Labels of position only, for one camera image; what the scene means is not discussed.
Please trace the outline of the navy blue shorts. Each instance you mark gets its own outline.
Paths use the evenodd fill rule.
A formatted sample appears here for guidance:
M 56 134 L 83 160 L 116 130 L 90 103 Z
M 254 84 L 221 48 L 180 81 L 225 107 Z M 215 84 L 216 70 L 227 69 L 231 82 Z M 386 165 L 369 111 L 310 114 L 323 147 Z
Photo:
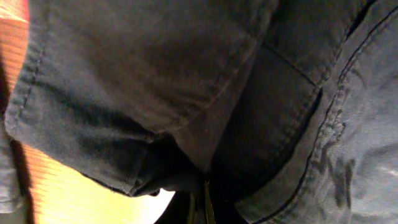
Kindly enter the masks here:
M 11 139 L 161 223 L 396 223 L 397 2 L 30 1 Z

